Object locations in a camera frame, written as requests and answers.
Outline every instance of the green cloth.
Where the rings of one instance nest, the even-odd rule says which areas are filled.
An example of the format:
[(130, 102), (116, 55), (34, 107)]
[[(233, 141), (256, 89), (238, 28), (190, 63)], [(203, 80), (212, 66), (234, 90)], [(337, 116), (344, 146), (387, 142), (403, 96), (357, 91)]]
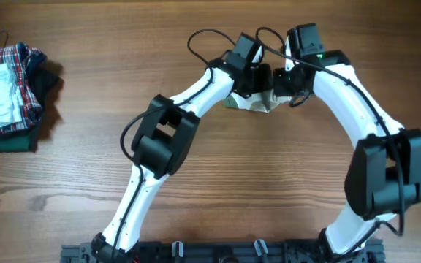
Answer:
[[(59, 81), (59, 77), (40, 67), (34, 69), (29, 76), (29, 86), (37, 101), (42, 105), (45, 112), (45, 103), (48, 91)], [(0, 137), (0, 153), (14, 153), (35, 151), (37, 149), (37, 137), (40, 130), (39, 121), (31, 129), (16, 131)]]

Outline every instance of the wood grain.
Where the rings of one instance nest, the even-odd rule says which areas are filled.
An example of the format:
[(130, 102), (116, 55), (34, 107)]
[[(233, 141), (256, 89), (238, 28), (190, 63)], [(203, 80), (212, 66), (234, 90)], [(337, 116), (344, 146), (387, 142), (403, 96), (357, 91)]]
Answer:
[[(45, 124), (38, 151), (0, 154), (0, 262), (58, 262), (61, 244), (90, 241), (105, 228), (130, 173), (119, 134), (154, 95), (176, 94), (202, 75), (186, 49), (197, 29), (236, 39), (259, 26), (283, 34), (318, 23), (325, 47), (348, 55), (378, 103), (421, 128), (421, 1), (77, 2), (0, 4), (10, 44), (38, 47), (63, 66), (64, 79), (51, 94), (56, 121)], [(195, 40), (206, 58), (228, 47), (217, 35)], [(344, 203), (351, 156), (344, 130), (317, 98), (270, 114), (217, 105), (154, 200), (141, 238), (316, 237)], [(421, 205), (407, 212), (404, 237), (383, 229), (378, 236), (388, 262), (421, 262)]]

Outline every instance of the wooden tabletop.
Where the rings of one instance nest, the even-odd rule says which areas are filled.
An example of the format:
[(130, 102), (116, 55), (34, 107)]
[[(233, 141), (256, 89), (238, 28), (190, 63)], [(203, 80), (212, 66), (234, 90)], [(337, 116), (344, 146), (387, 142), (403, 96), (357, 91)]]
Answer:
[[(237, 39), (260, 26), (285, 35), (317, 23), (326, 49), (348, 55), (377, 102), (421, 129), (421, 1), (80, 2), (0, 4), (8, 44), (39, 48), (62, 65), (64, 80), (50, 94), (38, 151), (0, 154), (0, 262), (58, 262), (62, 244), (90, 242), (107, 226), (131, 169), (121, 130), (156, 94), (172, 96), (202, 76), (186, 49), (201, 28)], [(193, 47), (215, 58), (230, 46), (209, 33)], [(153, 201), (141, 240), (315, 238), (345, 203), (351, 157), (345, 131), (318, 98), (268, 114), (218, 104)], [(388, 262), (421, 262), (421, 204), (407, 211), (404, 237), (376, 236)]]

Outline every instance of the stack of folded clothes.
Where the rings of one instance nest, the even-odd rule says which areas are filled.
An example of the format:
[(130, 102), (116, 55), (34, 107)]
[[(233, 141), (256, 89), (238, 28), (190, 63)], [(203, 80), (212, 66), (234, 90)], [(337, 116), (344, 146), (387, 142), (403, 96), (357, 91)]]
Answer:
[(22, 42), (0, 48), (0, 152), (35, 149), (47, 92), (59, 80), (40, 67), (46, 60)]

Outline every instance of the red plaid fabric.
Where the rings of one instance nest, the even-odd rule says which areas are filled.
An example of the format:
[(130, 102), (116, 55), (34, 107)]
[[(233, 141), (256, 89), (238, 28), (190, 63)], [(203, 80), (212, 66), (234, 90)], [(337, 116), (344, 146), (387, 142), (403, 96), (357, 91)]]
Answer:
[(20, 89), (24, 103), (22, 109), (20, 109), (22, 121), (1, 127), (0, 136), (23, 129), (30, 129), (40, 121), (42, 117), (42, 106), (38, 103), (35, 95), (29, 88), (26, 70), (29, 64), (32, 64), (30, 66), (36, 64), (35, 66), (37, 66), (45, 59), (46, 56), (40, 50), (28, 47), (28, 45), (22, 42), (13, 46), (0, 48), (0, 64), (8, 63), (14, 69), (14, 73), (17, 76), (16, 84)]

